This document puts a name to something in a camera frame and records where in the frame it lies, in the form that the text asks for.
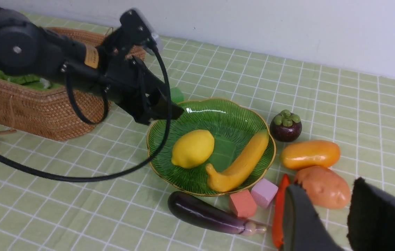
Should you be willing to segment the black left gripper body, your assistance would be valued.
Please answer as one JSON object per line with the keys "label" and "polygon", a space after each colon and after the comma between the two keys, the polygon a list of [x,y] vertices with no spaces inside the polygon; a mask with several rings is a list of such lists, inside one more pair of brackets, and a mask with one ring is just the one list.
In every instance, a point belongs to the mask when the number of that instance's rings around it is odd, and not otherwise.
{"label": "black left gripper body", "polygon": [[107,117],[109,101],[133,116],[136,99],[141,95],[160,92],[165,96],[164,82],[148,70],[142,59],[129,56],[132,47],[121,45],[121,35],[111,35],[97,47],[62,38],[62,49],[68,58],[61,71],[65,74],[70,105],[82,121],[88,119],[76,102],[74,89],[102,98],[102,119]]}

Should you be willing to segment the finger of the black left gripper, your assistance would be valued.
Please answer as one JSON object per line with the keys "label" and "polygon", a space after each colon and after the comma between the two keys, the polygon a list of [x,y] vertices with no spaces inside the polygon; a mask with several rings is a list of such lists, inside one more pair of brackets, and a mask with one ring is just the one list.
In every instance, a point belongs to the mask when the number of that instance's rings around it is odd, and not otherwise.
{"label": "finger of the black left gripper", "polygon": [[177,120],[184,113],[184,109],[172,102],[169,111],[168,101],[160,92],[153,92],[149,96],[143,94],[136,98],[133,118],[137,123],[145,125],[153,120],[166,120],[169,116],[172,120]]}

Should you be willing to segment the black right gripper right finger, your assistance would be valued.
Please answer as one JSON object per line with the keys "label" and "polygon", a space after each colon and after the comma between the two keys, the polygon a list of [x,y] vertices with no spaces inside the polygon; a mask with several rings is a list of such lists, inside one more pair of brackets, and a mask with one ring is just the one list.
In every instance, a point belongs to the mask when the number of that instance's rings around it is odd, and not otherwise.
{"label": "black right gripper right finger", "polygon": [[354,251],[395,251],[395,196],[357,178],[347,218]]}

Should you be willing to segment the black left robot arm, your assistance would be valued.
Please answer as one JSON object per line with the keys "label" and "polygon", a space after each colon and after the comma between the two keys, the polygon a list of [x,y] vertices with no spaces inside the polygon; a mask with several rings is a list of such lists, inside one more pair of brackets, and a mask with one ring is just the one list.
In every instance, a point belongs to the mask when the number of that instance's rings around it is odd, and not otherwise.
{"label": "black left robot arm", "polygon": [[87,124],[95,122],[81,113],[74,90],[101,97],[104,119],[109,101],[139,124],[180,118],[184,109],[171,101],[151,26],[135,8],[124,12],[120,23],[102,43],[91,46],[39,27],[17,11],[0,8],[0,70],[8,76],[65,81],[74,112]]}

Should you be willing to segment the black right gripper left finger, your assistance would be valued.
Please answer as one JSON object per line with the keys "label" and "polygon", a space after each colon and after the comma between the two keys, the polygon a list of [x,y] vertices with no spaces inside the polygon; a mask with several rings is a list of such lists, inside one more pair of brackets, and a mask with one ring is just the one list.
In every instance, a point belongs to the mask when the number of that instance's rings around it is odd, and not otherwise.
{"label": "black right gripper left finger", "polygon": [[285,191],[282,251],[342,251],[319,218],[306,191],[291,184]]}

